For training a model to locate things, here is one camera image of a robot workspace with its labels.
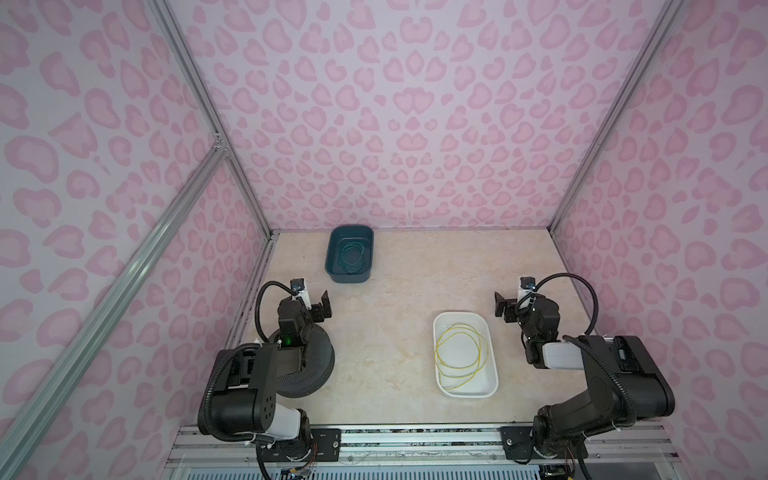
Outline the white plastic tray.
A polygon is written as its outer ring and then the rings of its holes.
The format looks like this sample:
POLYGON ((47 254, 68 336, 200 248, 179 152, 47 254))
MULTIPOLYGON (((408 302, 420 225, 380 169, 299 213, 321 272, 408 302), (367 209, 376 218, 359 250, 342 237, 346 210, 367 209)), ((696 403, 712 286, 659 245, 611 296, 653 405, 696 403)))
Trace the white plastic tray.
POLYGON ((491 332, 479 314, 439 313, 433 321, 435 378, 452 398, 486 399, 499 386, 491 332))

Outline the dark grey cable spool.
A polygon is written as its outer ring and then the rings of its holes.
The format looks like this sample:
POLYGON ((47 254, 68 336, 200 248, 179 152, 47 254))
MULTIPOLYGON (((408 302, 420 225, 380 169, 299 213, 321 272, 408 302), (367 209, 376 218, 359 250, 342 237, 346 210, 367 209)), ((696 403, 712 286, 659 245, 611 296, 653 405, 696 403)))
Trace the dark grey cable spool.
POLYGON ((331 339, 322 327, 314 326, 306 345, 278 348, 276 391, 286 398, 309 396, 329 380, 334 366, 331 339))

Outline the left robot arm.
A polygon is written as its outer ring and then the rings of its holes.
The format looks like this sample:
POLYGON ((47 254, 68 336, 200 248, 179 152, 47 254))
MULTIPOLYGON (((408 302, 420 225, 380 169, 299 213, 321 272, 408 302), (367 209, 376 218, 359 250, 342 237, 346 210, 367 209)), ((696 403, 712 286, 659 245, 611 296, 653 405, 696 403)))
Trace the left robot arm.
POLYGON ((308 414, 279 402, 317 392, 336 363, 321 324, 332 317, 327 292, 307 305, 289 296, 278 305, 278 330, 265 343, 219 351, 198 410, 201 434, 256 448, 261 461, 292 462, 305 470, 337 457, 338 435, 311 426, 308 414))

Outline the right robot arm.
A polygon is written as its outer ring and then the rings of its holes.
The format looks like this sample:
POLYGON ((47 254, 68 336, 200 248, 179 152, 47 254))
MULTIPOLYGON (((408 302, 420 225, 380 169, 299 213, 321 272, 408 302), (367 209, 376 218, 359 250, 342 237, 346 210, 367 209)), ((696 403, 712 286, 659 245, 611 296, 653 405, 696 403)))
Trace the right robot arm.
POLYGON ((539 408, 528 432, 501 428, 508 460, 584 459, 588 439, 674 412, 672 388, 639 337, 562 336, 559 305, 530 290, 516 298, 496 292, 494 308, 495 316, 520 327, 529 365, 581 371, 586 382, 581 393, 539 408))

